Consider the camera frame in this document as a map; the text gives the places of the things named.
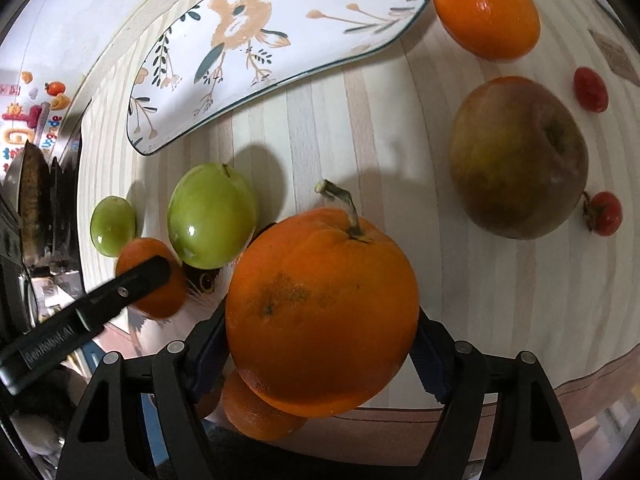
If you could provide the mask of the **small orange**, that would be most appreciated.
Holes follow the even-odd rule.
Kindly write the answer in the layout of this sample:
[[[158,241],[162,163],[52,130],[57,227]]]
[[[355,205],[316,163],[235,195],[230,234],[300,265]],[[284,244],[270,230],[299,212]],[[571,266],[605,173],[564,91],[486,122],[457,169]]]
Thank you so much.
[[[154,256],[162,256],[170,263],[169,280],[148,296],[134,302],[134,307],[147,318],[160,320],[176,314],[186,302],[189,293],[186,274],[168,246],[161,240],[152,237],[139,237],[130,240],[122,248],[117,259],[115,274],[119,276]]]
[[[234,370],[224,382],[221,403],[228,421],[244,436],[272,442],[302,428],[307,419],[288,414],[262,400]]]

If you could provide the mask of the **large orange with stem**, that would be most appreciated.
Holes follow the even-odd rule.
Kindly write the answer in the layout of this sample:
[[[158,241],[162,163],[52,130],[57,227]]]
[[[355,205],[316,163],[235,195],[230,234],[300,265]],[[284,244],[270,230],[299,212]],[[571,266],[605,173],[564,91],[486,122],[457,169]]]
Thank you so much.
[[[262,232],[234,268],[226,330],[236,370],[262,400],[305,418],[358,408],[400,371],[416,336],[419,287],[400,247],[350,193]]]

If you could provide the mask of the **small green apple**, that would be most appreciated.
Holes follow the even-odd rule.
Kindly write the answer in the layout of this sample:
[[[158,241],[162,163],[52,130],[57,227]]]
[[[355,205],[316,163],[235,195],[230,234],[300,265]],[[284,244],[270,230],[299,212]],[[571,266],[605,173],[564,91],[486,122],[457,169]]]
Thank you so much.
[[[107,196],[94,208],[90,236],[94,248],[101,255],[118,257],[136,233],[136,213],[124,198]]]

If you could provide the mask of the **large green apple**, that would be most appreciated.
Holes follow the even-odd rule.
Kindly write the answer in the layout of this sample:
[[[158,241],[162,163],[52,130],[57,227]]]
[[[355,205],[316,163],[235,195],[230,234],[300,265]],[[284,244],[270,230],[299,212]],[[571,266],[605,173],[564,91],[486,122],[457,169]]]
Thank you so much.
[[[208,162],[189,170],[175,186],[167,233],[183,263],[216,269],[242,252],[258,217],[256,194],[242,174],[224,162]]]

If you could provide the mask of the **dark red apple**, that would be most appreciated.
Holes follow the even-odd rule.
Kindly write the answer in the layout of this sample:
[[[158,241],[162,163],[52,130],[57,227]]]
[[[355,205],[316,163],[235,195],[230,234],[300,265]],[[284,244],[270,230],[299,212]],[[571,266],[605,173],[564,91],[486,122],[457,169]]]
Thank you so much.
[[[566,106],[521,76],[474,89],[454,118],[450,174],[464,211],[492,234],[534,240],[564,223],[585,191],[588,148]]]

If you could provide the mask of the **orange mandarin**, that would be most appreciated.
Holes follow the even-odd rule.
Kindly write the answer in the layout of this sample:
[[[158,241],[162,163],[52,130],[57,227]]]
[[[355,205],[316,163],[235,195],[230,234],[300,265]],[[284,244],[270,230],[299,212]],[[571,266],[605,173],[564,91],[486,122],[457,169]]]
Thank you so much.
[[[442,26],[460,46],[488,61],[512,61],[536,47],[534,0],[433,0]]]

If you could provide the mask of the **metal wok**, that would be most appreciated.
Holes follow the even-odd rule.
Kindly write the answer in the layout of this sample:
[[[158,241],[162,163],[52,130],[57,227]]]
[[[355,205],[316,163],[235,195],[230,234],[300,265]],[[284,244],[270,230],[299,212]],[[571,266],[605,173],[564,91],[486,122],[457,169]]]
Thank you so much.
[[[49,165],[40,148],[27,141],[9,166],[3,192],[21,219],[22,254],[33,268],[43,257],[51,220]]]

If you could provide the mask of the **cherry tomato with stem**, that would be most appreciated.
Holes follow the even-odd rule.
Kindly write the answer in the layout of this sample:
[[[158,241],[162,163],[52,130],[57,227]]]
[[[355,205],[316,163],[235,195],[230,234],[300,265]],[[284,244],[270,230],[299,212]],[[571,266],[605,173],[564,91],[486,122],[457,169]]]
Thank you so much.
[[[620,200],[610,191],[602,191],[593,196],[583,192],[582,195],[582,215],[588,230],[603,237],[615,234],[623,222]]]

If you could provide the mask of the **striped table mat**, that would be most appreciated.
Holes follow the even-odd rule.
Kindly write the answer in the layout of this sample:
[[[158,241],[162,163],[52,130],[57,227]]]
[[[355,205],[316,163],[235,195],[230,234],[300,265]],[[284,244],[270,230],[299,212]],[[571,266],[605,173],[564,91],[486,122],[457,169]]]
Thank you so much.
[[[610,70],[590,29],[620,44],[638,72],[634,45],[597,0],[535,0],[541,37],[526,58],[491,63],[462,50],[426,11],[382,52],[327,70],[250,102],[142,156],[126,136],[134,73],[158,34],[196,0],[144,0],[102,56],[102,81],[81,123],[78,232],[87,288],[115,263],[89,235],[94,205],[129,197],[143,233],[166,236],[166,206],[191,167],[231,162],[254,185],[262,222],[318,206],[314,184],[348,188],[360,214],[409,257],[427,314],[480,350],[534,352],[571,406],[595,412],[639,383],[639,89]],[[573,77],[598,73],[608,109],[585,110]],[[580,214],[551,234],[518,242],[472,223],[452,189],[448,133],[463,98],[485,81],[521,75],[558,96],[582,128],[587,188],[623,205],[611,237]]]

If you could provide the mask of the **red cherry tomato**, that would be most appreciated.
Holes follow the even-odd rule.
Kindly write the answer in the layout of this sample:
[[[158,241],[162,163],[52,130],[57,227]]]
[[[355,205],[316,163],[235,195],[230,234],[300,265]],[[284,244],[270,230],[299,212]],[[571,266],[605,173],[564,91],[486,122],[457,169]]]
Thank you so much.
[[[580,66],[575,70],[573,88],[580,106],[593,113],[603,113],[608,109],[608,89],[602,77],[589,67]]]

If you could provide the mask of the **floral ceramic plate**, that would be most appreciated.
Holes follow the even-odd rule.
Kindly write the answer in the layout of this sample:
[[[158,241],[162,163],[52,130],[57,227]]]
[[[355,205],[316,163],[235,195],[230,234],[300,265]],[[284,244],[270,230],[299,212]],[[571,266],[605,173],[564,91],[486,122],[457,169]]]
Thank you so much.
[[[141,155],[252,99],[382,50],[431,0],[196,0],[152,43],[131,87]]]

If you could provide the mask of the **brown label patch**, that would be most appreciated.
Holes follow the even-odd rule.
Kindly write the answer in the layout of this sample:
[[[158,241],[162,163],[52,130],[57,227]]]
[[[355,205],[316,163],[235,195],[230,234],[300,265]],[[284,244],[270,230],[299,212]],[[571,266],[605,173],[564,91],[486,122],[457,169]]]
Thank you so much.
[[[607,36],[600,34],[600,32],[590,29],[589,33],[602,52],[610,70],[620,78],[626,79],[639,87],[639,75],[624,48]]]

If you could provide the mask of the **colourful wall stickers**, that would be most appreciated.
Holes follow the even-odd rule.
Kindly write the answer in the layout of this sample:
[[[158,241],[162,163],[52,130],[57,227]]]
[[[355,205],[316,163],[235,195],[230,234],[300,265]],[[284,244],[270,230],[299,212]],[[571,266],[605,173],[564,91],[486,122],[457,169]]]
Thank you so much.
[[[27,142],[51,158],[70,102],[61,79],[28,70],[1,73],[1,179]]]

